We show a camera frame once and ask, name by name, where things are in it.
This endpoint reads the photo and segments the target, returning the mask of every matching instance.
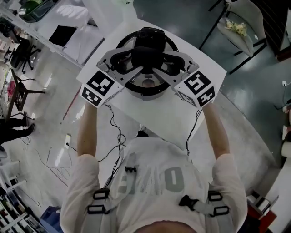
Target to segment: gray chair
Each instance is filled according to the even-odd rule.
[[[223,0],[218,0],[210,9],[211,11],[215,6],[217,6]],[[241,17],[249,26],[251,26],[252,30],[255,32],[258,42],[255,44],[252,43],[252,40],[249,36],[241,37],[235,32],[232,32],[225,28],[226,26],[226,18],[223,18],[223,15],[226,13],[226,17],[228,17],[229,13],[233,13],[239,17]],[[227,37],[227,39],[234,44],[237,48],[240,49],[239,52],[235,53],[235,56],[244,52],[249,57],[244,60],[241,64],[239,64],[236,68],[234,68],[229,73],[232,74],[233,72],[237,71],[241,68],[244,64],[246,64],[250,59],[256,56],[259,52],[261,52],[264,48],[267,47],[267,40],[264,31],[264,24],[263,24],[263,15],[260,9],[251,1],[249,0],[238,0],[236,2],[232,2],[231,0],[224,1],[224,8],[222,13],[219,15],[217,21],[211,28],[210,32],[202,42],[199,49],[203,47],[205,42],[207,41],[208,37],[211,35],[212,31],[217,26],[218,30]],[[262,45],[258,50],[254,51],[254,47]]]

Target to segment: black buckle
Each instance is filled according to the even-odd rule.
[[[109,188],[101,188],[97,191],[95,191],[95,193],[93,194],[93,199],[94,200],[102,200],[102,199],[107,199],[108,195],[110,193],[110,189]]]
[[[194,206],[198,199],[190,199],[188,195],[185,195],[179,202],[179,206],[188,206],[191,211],[194,211]]]
[[[90,205],[87,207],[88,214],[96,214],[96,213],[102,213],[102,214],[109,214],[110,210],[106,210],[104,205]]]
[[[135,168],[135,167],[125,167],[124,169],[125,169],[126,172],[128,172],[128,171],[129,171],[130,173],[132,173],[132,172],[136,172],[136,168]]]
[[[217,202],[222,200],[222,195],[217,191],[208,192],[208,200],[211,202]]]
[[[215,217],[215,216],[219,216],[219,215],[226,215],[228,213],[229,213],[228,206],[214,207],[214,212],[213,212],[213,214],[210,215],[210,217]]]

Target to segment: concrete floor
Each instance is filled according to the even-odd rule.
[[[140,19],[199,47],[222,11],[222,4],[212,12],[208,11],[215,2],[135,0],[134,7]],[[233,56],[238,49],[217,29],[212,32],[202,51],[227,71],[247,58],[245,54]],[[281,83],[291,82],[290,73],[291,60],[279,63],[273,51],[267,47],[238,71],[227,75],[221,87],[222,94],[246,116],[263,138],[278,165],[281,163],[281,129],[287,121],[286,115],[273,105],[282,106]],[[287,87],[285,101],[290,98],[291,89]]]
[[[20,139],[3,144],[13,161],[20,160],[18,177],[19,180],[26,179],[27,183],[16,190],[38,217],[49,205],[61,206],[72,171],[71,164],[74,164],[77,157],[73,149],[64,149],[64,142],[66,134],[70,134],[72,136],[70,144],[76,148],[79,118],[85,101],[77,97],[66,116],[65,113],[80,87],[80,83],[76,80],[79,72],[80,69],[65,58],[43,48],[35,63],[35,69],[25,74],[26,77],[35,78],[35,81],[27,81],[25,84],[27,88],[46,91],[45,94],[31,94],[26,100],[25,110],[29,116],[35,114],[36,130],[30,136],[29,145],[26,145],[27,138],[23,138],[26,144]],[[235,155],[239,175],[245,189],[249,190],[255,187],[268,168],[274,165],[273,157],[252,125],[227,98],[219,94],[215,104],[230,139],[231,151]],[[127,138],[125,144],[127,144],[135,137],[139,123],[115,107],[112,108],[115,122],[125,134]],[[112,147],[117,145],[118,130],[110,125],[110,118],[110,110],[102,106],[98,110],[97,159],[103,158]],[[211,169],[215,157],[205,122],[190,141],[189,149],[193,164],[211,181]],[[101,186],[110,176],[117,157],[118,151],[115,149],[100,163]],[[34,202],[39,202],[41,207],[37,207]]]

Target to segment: chair backrest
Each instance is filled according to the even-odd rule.
[[[227,0],[227,3],[229,4],[227,11],[245,20],[254,30],[259,40],[266,38],[263,14],[254,3],[250,0],[238,0],[236,2]]]

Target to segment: white desk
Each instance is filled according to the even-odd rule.
[[[222,67],[181,38],[139,19],[129,24],[125,21],[122,22],[95,51],[79,73],[77,79],[82,83],[86,83],[86,81],[92,77],[92,71],[95,69],[97,62],[108,50],[115,49],[117,44],[126,35],[140,30],[143,27],[154,27],[163,30],[177,45],[180,52],[188,54],[199,64],[200,71],[213,82],[216,92],[219,91],[226,75],[226,71]],[[171,88],[168,88],[163,96],[152,101],[142,101],[141,99],[133,97],[124,89],[115,98],[110,100],[110,103],[146,126],[158,136],[174,143],[181,149],[185,149],[186,140],[195,123],[197,108],[174,95]],[[204,115],[202,113],[191,138],[203,119]]]

